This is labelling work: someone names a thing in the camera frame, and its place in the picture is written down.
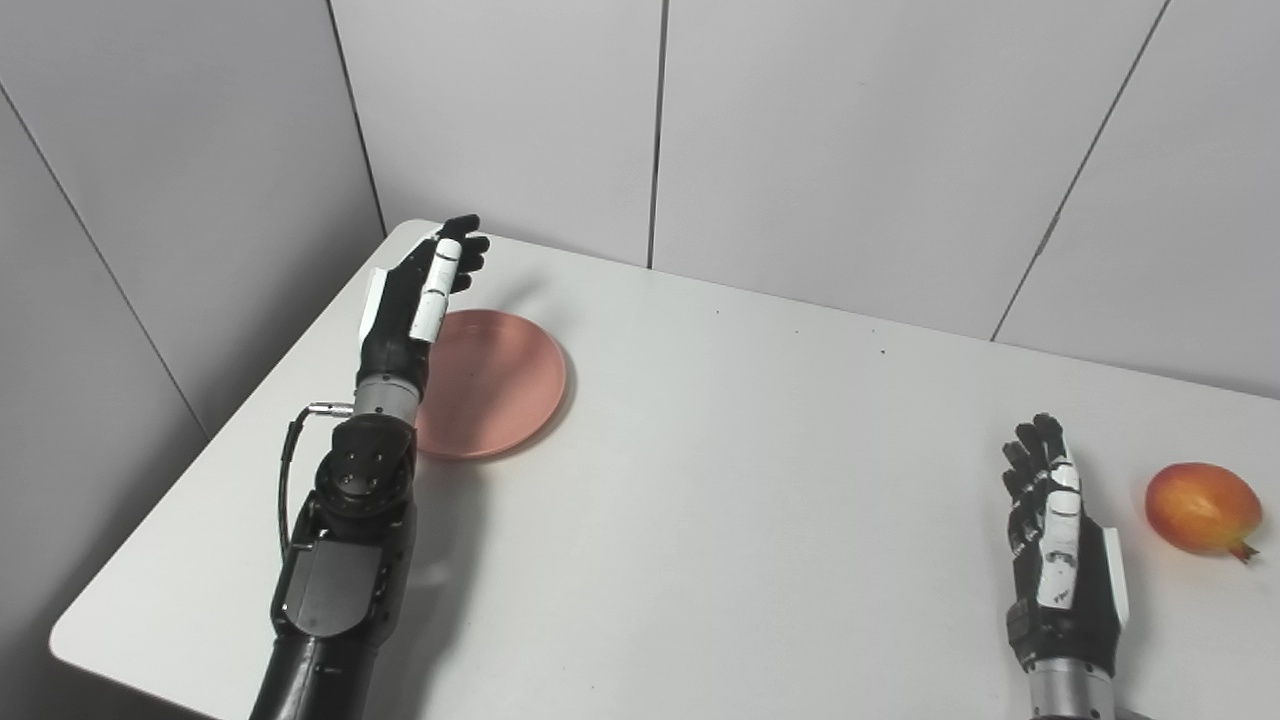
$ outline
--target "white table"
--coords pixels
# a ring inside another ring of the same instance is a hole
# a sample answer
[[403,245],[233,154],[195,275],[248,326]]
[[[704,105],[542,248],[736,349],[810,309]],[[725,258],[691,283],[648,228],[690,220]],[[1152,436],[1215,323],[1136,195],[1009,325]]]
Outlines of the white table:
[[[343,288],[59,620],[58,657],[247,716],[285,423],[349,397],[367,270],[435,227],[401,225]],[[1140,498],[1164,465],[1204,460],[1280,507],[1280,402],[511,240],[454,301],[474,306],[547,328],[573,391],[536,445],[424,464],[367,717],[1025,720],[1000,446],[1042,410],[1124,538],[1121,701],[1158,720],[1274,712],[1274,533],[1248,568],[1190,556]],[[328,446],[312,423],[294,506]]]

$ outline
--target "pomegranate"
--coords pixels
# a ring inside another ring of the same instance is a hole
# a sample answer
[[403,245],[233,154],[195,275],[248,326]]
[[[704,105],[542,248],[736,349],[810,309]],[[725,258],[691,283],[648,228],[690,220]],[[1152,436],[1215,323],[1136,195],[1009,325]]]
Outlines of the pomegranate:
[[1147,521],[1174,547],[1230,552],[1242,562],[1257,555],[1244,542],[1262,521],[1262,503],[1239,475],[1208,462],[1179,462],[1147,486]]

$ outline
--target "wall seam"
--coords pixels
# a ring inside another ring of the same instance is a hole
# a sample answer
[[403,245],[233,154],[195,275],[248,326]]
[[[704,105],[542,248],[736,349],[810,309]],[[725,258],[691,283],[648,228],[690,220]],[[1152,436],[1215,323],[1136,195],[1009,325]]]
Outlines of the wall seam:
[[0,81],[0,97],[4,99],[10,111],[13,111],[14,118],[18,119],[18,126],[22,127],[22,132],[26,133],[27,140],[31,142],[31,146],[36,150],[36,155],[40,158],[40,163],[44,165],[45,172],[49,173],[49,178],[54,181],[54,186],[61,195],[63,201],[67,202],[67,208],[70,209],[72,217],[76,218],[76,223],[79,225],[81,232],[84,233],[84,238],[88,240],[88,245],[93,250],[93,254],[97,256],[99,263],[102,264],[102,269],[106,270],[108,277],[111,279],[111,284],[115,286],[115,291],[120,293],[120,300],[124,301],[124,306],[125,309],[128,309],[129,315],[133,316],[133,322],[137,323],[138,329],[142,331],[142,337],[146,338],[147,345],[151,347],[151,352],[155,354],[156,360],[160,361],[160,366],[164,368],[165,375],[169,378],[169,382],[173,384],[173,388],[178,392],[178,397],[182,398],[182,404],[187,407],[187,413],[191,414],[191,419],[196,421],[196,427],[200,428],[200,433],[205,436],[205,439],[206,441],[211,439],[209,429],[200,420],[200,415],[196,414],[196,409],[187,398],[187,393],[182,391],[182,386],[178,384],[178,378],[174,377],[173,369],[169,368],[169,363],[164,359],[164,355],[156,346],[155,338],[151,337],[151,332],[147,331],[146,324],[143,324],[142,318],[138,315],[137,309],[129,300],[128,293],[124,292],[124,286],[120,284],[120,279],[115,275],[115,270],[113,270],[110,263],[106,261],[106,256],[102,254],[102,249],[99,247],[97,241],[93,240],[93,233],[90,232],[88,225],[84,223],[84,217],[81,215],[81,211],[76,206],[76,202],[72,201],[70,195],[67,192],[67,187],[63,184],[61,179],[58,178],[58,173],[54,172],[54,167],[49,161],[49,156],[45,155],[45,149],[40,146],[40,142],[36,140],[36,133],[32,132],[31,126],[27,124],[27,119],[23,118],[22,113],[18,110],[18,104],[14,101],[13,96],[9,95],[9,90],[4,86],[3,81]]

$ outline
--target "pink plate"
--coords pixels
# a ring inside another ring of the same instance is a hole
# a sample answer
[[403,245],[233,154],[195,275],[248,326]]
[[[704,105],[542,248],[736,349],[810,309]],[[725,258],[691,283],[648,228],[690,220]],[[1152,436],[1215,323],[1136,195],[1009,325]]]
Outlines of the pink plate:
[[486,457],[529,439],[564,395],[564,355],[534,323],[497,310],[449,313],[431,346],[417,448]]

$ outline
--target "white finger segment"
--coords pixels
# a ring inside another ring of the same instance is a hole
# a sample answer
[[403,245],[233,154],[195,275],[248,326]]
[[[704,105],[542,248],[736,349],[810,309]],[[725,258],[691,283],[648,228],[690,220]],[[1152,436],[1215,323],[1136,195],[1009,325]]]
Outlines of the white finger segment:
[[449,291],[453,290],[453,278],[458,274],[458,260],[461,259],[462,243],[456,240],[440,238],[435,246],[435,258],[431,259],[431,269],[426,272],[426,282],[422,284],[422,297],[413,314],[413,324],[408,329],[408,336],[413,340],[435,342],[435,337],[440,333],[444,313],[449,309]]
[[360,337],[357,346],[365,343],[365,336],[374,328],[374,319],[378,318],[378,307],[383,304],[383,288],[387,286],[387,270],[374,268],[369,275],[369,287],[365,290],[365,311],[360,315]]
[[1075,578],[1080,559],[1080,495],[1051,492],[1044,503],[1044,536],[1041,538],[1041,580],[1036,601],[1042,607],[1070,610],[1075,601]]
[[1107,550],[1107,570],[1111,573],[1111,598],[1123,629],[1129,623],[1129,584],[1124,577],[1124,557],[1120,555],[1120,530],[1102,528],[1102,543]]

